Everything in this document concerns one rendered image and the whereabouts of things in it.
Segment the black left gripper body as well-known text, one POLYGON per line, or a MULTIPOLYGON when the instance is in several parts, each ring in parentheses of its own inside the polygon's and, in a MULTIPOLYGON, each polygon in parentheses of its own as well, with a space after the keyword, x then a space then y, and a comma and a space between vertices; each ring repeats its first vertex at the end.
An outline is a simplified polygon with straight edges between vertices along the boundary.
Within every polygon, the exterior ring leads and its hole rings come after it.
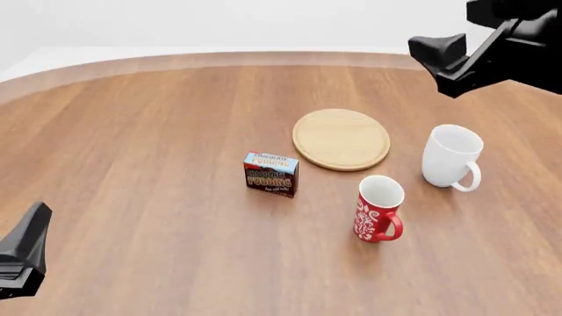
POLYGON ((44 256, 33 256, 27 261, 13 255, 0 255, 0 300, 34 297, 46 271, 44 256))

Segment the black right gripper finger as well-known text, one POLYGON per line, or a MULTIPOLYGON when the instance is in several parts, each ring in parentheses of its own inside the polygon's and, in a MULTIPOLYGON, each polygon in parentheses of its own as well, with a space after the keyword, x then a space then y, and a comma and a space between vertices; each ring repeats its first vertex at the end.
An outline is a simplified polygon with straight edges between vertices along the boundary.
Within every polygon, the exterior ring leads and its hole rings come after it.
POLYGON ((521 20, 516 18, 504 21, 473 54, 466 52, 465 33, 449 39, 443 52, 448 65, 436 73, 437 91, 456 98, 469 91, 505 81, 507 76, 501 69, 509 60, 508 39, 519 24, 521 20))
POLYGON ((411 57, 432 72, 452 70, 467 60, 464 33, 444 38, 414 36, 407 43, 411 57))

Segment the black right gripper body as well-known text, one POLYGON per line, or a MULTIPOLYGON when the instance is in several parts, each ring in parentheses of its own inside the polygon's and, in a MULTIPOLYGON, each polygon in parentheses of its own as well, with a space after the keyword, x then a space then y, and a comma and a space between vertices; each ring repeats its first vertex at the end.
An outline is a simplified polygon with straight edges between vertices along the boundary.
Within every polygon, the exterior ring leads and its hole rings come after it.
POLYGON ((485 28, 498 29, 507 22, 510 36, 546 41, 562 24, 562 0, 467 0, 466 20, 485 28))

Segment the round wooden plate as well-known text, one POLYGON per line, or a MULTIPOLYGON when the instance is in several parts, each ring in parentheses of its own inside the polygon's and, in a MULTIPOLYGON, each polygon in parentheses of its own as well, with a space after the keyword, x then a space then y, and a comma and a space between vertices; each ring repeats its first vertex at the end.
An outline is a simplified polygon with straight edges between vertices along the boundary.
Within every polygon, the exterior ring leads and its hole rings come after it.
POLYGON ((292 143, 314 165, 342 172, 372 168, 391 148, 389 133, 377 120, 343 109, 304 115, 292 129, 292 143))

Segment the red patterned mug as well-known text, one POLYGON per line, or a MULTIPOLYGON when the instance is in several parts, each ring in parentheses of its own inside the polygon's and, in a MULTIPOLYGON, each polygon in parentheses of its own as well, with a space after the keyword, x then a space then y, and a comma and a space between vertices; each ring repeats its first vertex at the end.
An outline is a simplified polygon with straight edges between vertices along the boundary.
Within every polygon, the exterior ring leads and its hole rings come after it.
POLYGON ((353 226, 357 238, 370 243, 399 239, 404 225, 397 211, 404 199, 402 186, 388 176, 367 176, 360 181, 353 226))

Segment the chocolate pudding box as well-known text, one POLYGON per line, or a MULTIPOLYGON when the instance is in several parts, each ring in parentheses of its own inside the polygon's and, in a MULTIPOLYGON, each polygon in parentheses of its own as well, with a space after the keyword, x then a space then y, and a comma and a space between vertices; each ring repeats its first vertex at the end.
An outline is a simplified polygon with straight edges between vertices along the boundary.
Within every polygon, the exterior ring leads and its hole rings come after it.
POLYGON ((246 185, 293 198, 299 186, 299 160, 276 154, 248 152, 243 160, 246 185))

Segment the white mug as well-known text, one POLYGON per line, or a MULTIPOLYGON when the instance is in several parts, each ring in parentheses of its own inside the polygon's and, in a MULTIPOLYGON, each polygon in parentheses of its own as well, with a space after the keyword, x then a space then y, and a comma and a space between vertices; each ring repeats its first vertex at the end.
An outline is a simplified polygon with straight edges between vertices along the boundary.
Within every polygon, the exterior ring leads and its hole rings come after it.
POLYGON ((423 151, 422 175, 436 187, 475 191, 482 178, 476 161, 483 148, 484 141, 468 128, 436 126, 423 151))

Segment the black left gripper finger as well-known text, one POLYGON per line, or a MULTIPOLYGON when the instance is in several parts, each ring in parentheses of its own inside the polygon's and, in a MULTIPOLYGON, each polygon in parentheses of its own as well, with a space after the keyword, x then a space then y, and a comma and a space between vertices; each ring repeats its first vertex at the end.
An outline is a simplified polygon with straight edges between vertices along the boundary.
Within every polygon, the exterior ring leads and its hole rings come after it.
POLYGON ((44 202, 35 202, 0 240, 0 265, 22 265, 46 273, 47 231, 52 214, 44 202))

